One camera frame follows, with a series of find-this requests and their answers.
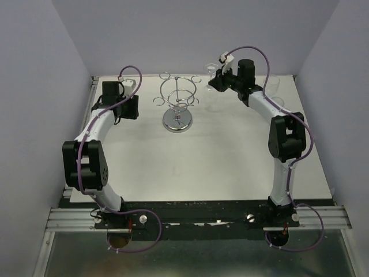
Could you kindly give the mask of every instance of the screw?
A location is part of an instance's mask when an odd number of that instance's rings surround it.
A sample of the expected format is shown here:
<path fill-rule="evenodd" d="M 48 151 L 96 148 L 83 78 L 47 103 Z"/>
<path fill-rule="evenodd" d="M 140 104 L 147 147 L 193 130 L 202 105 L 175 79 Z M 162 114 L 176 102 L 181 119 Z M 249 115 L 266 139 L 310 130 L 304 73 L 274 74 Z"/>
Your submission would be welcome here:
<path fill-rule="evenodd" d="M 247 219 L 247 221 L 248 221 L 248 222 L 250 222 L 250 223 L 255 222 L 255 217 L 254 217 L 254 215 L 252 215 L 252 214 L 248 214 L 248 215 L 246 216 L 246 219 Z"/>
<path fill-rule="evenodd" d="M 146 223 L 146 221 L 148 221 L 148 217 L 147 217 L 146 215 L 141 215 L 141 216 L 140 216 L 140 222 L 141 222 L 142 224 L 145 224 L 145 223 Z"/>

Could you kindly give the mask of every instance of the wine glass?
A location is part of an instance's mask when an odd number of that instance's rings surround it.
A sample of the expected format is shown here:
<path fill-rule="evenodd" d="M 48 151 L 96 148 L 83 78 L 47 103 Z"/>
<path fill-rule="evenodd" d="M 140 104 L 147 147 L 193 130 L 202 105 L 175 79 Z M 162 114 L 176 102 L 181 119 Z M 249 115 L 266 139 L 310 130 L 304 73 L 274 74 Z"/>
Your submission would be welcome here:
<path fill-rule="evenodd" d="M 204 71 L 207 72 L 207 74 L 209 74 L 210 76 L 209 81 L 213 78 L 213 75 L 214 73 L 216 73 L 218 68 L 219 68 L 219 65 L 217 65 L 216 63 L 208 63 L 207 65 L 204 65 Z M 205 88 L 207 88 L 208 90 L 213 89 L 213 87 L 210 86 L 209 84 L 206 84 Z"/>
<path fill-rule="evenodd" d="M 268 82 L 266 83 L 266 88 L 265 88 L 266 96 L 275 95 L 278 91 L 280 82 L 281 82 L 281 80 L 279 79 L 279 77 L 277 75 L 270 75 L 269 78 L 268 78 Z"/>
<path fill-rule="evenodd" d="M 207 65 L 204 65 L 204 71 L 210 76 L 209 80 L 213 78 L 218 68 L 219 66 L 215 63 L 208 63 Z M 218 98 L 219 92 L 216 91 L 211 85 L 206 84 L 204 91 L 205 109 L 211 112 L 219 111 Z"/>

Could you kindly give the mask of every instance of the metal frame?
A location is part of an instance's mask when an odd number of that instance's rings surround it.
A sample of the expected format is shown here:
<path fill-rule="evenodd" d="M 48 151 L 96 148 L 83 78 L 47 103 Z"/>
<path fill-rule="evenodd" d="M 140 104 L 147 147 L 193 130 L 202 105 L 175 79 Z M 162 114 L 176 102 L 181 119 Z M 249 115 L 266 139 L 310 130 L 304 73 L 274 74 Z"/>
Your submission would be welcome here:
<path fill-rule="evenodd" d="M 88 98 L 88 104 L 85 110 L 81 131 L 85 127 L 89 119 L 89 110 L 91 109 L 92 102 L 95 97 L 97 85 L 99 82 L 98 77 L 92 77 L 91 91 Z M 72 189 L 65 187 L 63 192 L 63 198 L 69 199 L 71 196 Z M 314 207 L 319 211 L 322 216 L 323 222 L 326 229 L 340 229 L 342 236 L 344 237 L 345 245 L 350 257 L 354 272 L 357 277 L 364 276 L 364 267 L 360 257 L 357 254 L 355 241 L 350 230 L 352 228 L 349 221 L 347 212 L 344 207 Z M 52 244 L 56 232 L 128 232 L 127 229 L 113 229 L 113 230 L 98 230 L 95 229 L 95 222 L 90 217 L 92 208 L 57 208 L 51 209 L 49 219 L 47 221 L 46 230 L 42 242 L 42 247 L 39 252 L 39 257 L 36 263 L 35 271 L 33 276 L 40 277 L 44 276 L 47 269 L 47 263 L 52 250 Z M 316 214 L 306 207 L 300 207 L 297 209 L 299 215 L 299 227 L 290 227 L 291 230 L 320 230 L 321 225 Z M 264 228 L 264 231 L 278 231 L 281 228 Z"/>
<path fill-rule="evenodd" d="M 324 222 L 325 229 L 351 229 L 346 210 L 342 206 L 336 207 L 314 207 L 320 214 Z M 54 232 L 120 232 L 127 233 L 128 229 L 96 229 L 95 222 L 90 216 L 92 208 L 81 209 L 51 209 L 50 215 L 46 225 L 47 233 Z M 320 230 L 321 224 L 317 215 L 312 210 L 306 207 L 300 207 L 297 210 L 299 215 L 299 227 L 290 227 L 291 230 Z M 214 222 L 211 225 L 228 224 L 231 222 Z M 179 225 L 180 223 L 162 224 Z M 194 223 L 195 225 L 202 225 L 208 223 Z M 283 228 L 264 228 L 264 231 L 280 231 Z"/>

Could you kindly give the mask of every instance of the metal stand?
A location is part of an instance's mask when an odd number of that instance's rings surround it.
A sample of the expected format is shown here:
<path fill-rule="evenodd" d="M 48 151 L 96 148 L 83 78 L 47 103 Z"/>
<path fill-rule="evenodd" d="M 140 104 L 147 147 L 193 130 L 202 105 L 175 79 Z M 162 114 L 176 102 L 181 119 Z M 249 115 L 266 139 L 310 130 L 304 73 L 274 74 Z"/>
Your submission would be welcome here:
<path fill-rule="evenodd" d="M 193 78 L 198 77 L 198 76 L 192 76 L 191 79 L 187 79 L 185 77 L 178 77 L 178 76 L 171 77 L 169 73 L 167 72 L 165 73 L 168 74 L 167 78 L 163 78 L 161 74 L 159 75 L 159 77 L 163 79 L 164 82 L 162 82 L 160 86 L 160 96 L 155 97 L 153 99 L 153 102 L 156 99 L 161 99 L 163 103 L 157 104 L 157 106 L 162 106 L 165 103 L 168 104 L 170 109 L 164 113 L 163 125 L 170 132 L 182 133 L 188 130 L 192 125 L 193 119 L 192 119 L 192 115 L 190 111 L 188 110 L 188 107 L 193 106 L 193 103 L 195 102 L 195 100 L 197 101 L 197 103 L 199 103 L 199 100 L 195 97 L 195 93 L 197 91 L 196 84 L 200 83 L 201 79 L 199 81 L 194 81 Z M 188 89 L 179 88 L 178 87 L 179 79 L 183 79 L 183 80 L 190 82 L 194 86 L 194 90 L 189 91 Z M 168 97 L 165 97 L 163 95 L 163 85 L 169 80 L 175 80 L 175 90 L 170 92 Z M 183 92 L 189 94 L 189 96 L 181 98 L 179 94 Z M 173 94 L 176 95 L 175 103 L 172 103 L 170 101 L 170 97 Z"/>

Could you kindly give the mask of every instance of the black bracket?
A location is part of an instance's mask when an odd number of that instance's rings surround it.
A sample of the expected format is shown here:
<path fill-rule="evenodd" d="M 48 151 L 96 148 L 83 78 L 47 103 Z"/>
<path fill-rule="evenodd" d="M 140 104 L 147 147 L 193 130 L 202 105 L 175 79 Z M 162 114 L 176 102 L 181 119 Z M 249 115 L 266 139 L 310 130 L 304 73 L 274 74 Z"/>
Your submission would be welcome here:
<path fill-rule="evenodd" d="M 78 141 L 65 141 L 62 147 L 65 181 L 68 186 L 80 190 L 77 177 Z M 82 156 L 88 156 L 89 163 L 81 165 L 84 189 L 102 190 L 108 182 L 108 164 L 106 162 L 101 141 L 86 142 L 82 148 Z"/>
<path fill-rule="evenodd" d="M 302 113 L 293 114 L 304 121 Z M 290 115 L 273 117 L 270 122 L 268 147 L 270 154 L 283 163 L 288 159 L 301 157 L 306 149 L 304 126 Z"/>
<path fill-rule="evenodd" d="M 262 88 L 255 84 L 255 65 L 250 59 L 241 59 L 238 62 L 237 76 L 232 74 L 233 70 L 222 74 L 222 69 L 218 69 L 215 78 L 209 81 L 209 85 L 217 91 L 224 92 L 228 88 L 234 90 L 240 99 L 248 107 L 248 97 L 255 91 Z"/>
<path fill-rule="evenodd" d="M 96 110 L 98 108 L 107 108 L 114 104 L 117 104 L 124 100 L 126 97 L 119 94 L 119 86 L 123 86 L 121 82 L 118 81 L 104 81 L 103 94 L 101 95 L 101 102 L 97 101 L 91 108 L 91 110 Z M 138 95 L 134 95 L 131 99 L 124 102 L 121 105 L 116 106 L 112 109 L 115 119 L 125 118 L 125 119 L 137 119 L 138 113 Z"/>

